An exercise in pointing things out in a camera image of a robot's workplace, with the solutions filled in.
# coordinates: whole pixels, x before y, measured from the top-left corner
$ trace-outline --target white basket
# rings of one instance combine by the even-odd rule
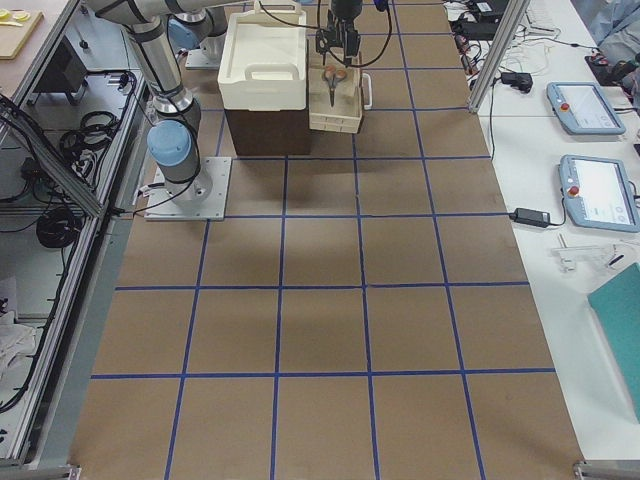
[[[327,64],[344,68],[334,60],[327,58]],[[338,84],[335,91],[335,104],[329,103],[329,89],[322,79],[322,58],[312,56],[309,61],[309,128],[330,132],[358,133],[362,123],[362,78],[367,80],[369,104],[371,108],[371,77],[359,68],[347,69],[347,78]]]
[[[306,12],[297,2],[263,0],[262,4],[274,17],[306,24]],[[253,11],[231,14],[218,84],[228,110],[306,108],[305,29],[269,17],[258,1]]]

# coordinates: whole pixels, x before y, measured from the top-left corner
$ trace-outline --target box handle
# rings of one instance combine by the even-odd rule
[[[244,77],[247,80],[253,80],[254,73],[288,73],[292,80],[300,80],[298,67],[293,63],[252,63],[244,69]]]
[[[369,101],[364,104],[364,109],[371,110],[371,108],[373,107],[373,88],[371,86],[371,75],[363,72],[362,78],[367,81],[367,98],[369,99]]]
[[[302,11],[302,7],[298,2],[294,2],[292,0],[262,0],[262,5],[265,7],[293,7],[294,13],[300,13]],[[260,13],[263,9],[260,8],[260,0],[254,0],[253,2],[253,11],[255,13]]]

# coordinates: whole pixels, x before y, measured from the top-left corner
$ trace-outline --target white table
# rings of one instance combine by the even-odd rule
[[[560,28],[557,40],[580,45],[595,45],[589,31],[576,13],[570,0],[531,0],[531,4],[544,4],[554,26]],[[595,81],[584,57],[591,50],[582,47],[571,47],[549,40],[534,40],[527,36],[524,43],[513,47],[503,60],[502,65],[518,72],[531,73],[533,88],[530,93],[523,94],[518,90],[498,82],[494,87],[493,116],[525,116],[549,117],[553,111],[546,97],[546,86],[549,82]],[[489,93],[478,112],[481,116],[489,115],[491,93]]]
[[[625,115],[628,137],[615,142],[578,142],[549,117],[494,118],[494,165],[507,208],[544,210],[562,219],[557,165],[562,155],[582,154],[621,159],[631,180],[640,182],[640,158],[631,136],[640,118]],[[488,141],[488,118],[481,118]],[[637,234],[565,226],[542,230],[514,224],[536,305],[571,420],[587,460],[639,459],[640,425],[635,419],[622,378],[587,294],[613,277],[614,272],[579,262],[575,272],[563,273],[551,249],[568,246],[611,245],[620,239],[640,241]],[[635,248],[640,258],[640,247]]]

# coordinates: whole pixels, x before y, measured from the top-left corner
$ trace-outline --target wooden tray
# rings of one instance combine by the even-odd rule
[[[29,13],[31,18],[22,27],[0,25],[0,60],[15,58],[42,18],[41,10],[30,10]]]

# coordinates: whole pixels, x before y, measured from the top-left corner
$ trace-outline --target green folder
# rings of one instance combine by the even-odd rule
[[[640,421],[640,265],[634,263],[589,295]]]

